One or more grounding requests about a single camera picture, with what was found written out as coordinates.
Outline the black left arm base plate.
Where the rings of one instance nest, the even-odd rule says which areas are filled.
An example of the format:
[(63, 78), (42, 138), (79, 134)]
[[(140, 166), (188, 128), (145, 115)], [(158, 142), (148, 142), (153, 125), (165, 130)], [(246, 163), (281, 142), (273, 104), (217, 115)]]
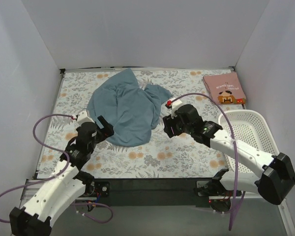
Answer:
[(109, 196), (110, 183), (107, 181), (92, 181), (86, 185), (83, 197), (92, 202), (99, 202), (100, 199)]

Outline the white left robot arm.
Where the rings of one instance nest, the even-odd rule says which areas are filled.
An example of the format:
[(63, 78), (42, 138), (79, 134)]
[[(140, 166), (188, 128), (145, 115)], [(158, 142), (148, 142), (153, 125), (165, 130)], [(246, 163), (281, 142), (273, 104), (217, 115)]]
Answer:
[(61, 214), (80, 196), (106, 197), (107, 182), (95, 182), (94, 176), (82, 171), (96, 145), (114, 134), (113, 126), (102, 116), (97, 125), (86, 111), (73, 116), (77, 121), (77, 136), (70, 139), (50, 175), (38, 191), (21, 207), (9, 214), (15, 236), (48, 236)]

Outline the blue t shirt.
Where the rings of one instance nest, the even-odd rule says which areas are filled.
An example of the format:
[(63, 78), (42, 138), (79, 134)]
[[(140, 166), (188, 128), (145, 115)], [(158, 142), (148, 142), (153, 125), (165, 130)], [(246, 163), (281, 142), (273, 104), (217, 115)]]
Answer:
[(135, 147), (148, 143), (152, 130), (159, 124), (161, 106), (173, 95), (159, 85), (140, 88), (128, 68), (105, 81), (92, 94), (87, 105), (90, 117), (102, 116), (113, 126), (108, 138), (113, 145)]

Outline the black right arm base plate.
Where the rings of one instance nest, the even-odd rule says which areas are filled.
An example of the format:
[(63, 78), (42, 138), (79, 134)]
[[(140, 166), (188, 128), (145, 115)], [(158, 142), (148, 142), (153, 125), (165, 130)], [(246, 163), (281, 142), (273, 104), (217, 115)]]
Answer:
[(233, 190), (226, 190), (220, 184), (212, 181), (197, 181), (194, 192), (199, 197), (207, 198), (207, 205), (220, 213), (231, 209)]

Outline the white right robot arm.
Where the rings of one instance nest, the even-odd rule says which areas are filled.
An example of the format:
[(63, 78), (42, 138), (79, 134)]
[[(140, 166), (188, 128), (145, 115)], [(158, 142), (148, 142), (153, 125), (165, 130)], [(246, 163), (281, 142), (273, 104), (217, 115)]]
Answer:
[(193, 105), (181, 101), (168, 101), (165, 105), (171, 114), (163, 117), (164, 132), (169, 138), (182, 133), (190, 135), (195, 142), (237, 159), (251, 173), (236, 175), (230, 169), (220, 170), (197, 192), (207, 196), (224, 195), (228, 191), (246, 191), (260, 194), (271, 204), (279, 205), (295, 185), (295, 172), (290, 158), (279, 153), (274, 155), (236, 141), (213, 121), (204, 121)]

